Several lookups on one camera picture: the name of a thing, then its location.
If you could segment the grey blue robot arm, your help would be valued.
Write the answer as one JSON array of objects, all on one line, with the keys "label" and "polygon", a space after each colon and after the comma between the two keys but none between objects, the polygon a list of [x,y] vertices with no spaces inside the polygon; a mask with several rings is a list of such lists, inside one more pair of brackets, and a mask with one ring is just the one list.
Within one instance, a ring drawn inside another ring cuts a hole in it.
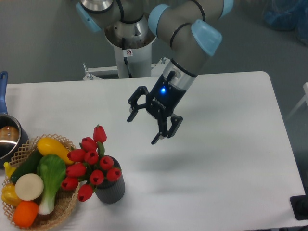
[{"label": "grey blue robot arm", "polygon": [[221,33],[209,22],[232,8],[232,0],[189,0],[175,8],[160,4],[146,14],[141,0],[80,0],[76,4],[87,28],[103,31],[113,46],[119,78],[151,75],[155,39],[174,51],[152,90],[140,86],[128,100],[128,121],[140,109],[157,120],[159,131],[153,143],[175,135],[182,117],[174,109],[222,41]]}]

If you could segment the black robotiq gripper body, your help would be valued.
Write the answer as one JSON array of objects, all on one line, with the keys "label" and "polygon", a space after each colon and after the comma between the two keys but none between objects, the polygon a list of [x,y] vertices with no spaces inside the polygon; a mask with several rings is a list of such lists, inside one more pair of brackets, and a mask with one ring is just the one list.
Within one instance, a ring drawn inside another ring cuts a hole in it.
[{"label": "black robotiq gripper body", "polygon": [[171,84],[174,76],[175,73],[169,73],[165,78],[162,74],[152,90],[146,95],[146,110],[155,119],[158,119],[158,113],[161,113],[162,118],[171,116],[186,93],[186,90],[178,89]]}]

